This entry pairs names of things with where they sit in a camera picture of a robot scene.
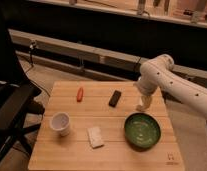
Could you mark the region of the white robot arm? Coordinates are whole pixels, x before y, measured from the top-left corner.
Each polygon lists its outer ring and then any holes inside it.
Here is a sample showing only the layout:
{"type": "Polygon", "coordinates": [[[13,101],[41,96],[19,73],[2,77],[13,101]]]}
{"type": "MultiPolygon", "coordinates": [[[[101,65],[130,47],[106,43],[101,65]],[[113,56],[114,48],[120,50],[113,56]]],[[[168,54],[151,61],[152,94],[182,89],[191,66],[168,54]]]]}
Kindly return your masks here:
{"type": "Polygon", "coordinates": [[[151,96],[160,87],[207,120],[207,88],[173,74],[173,67],[170,55],[149,59],[141,64],[141,76],[134,85],[145,96],[151,96]]]}

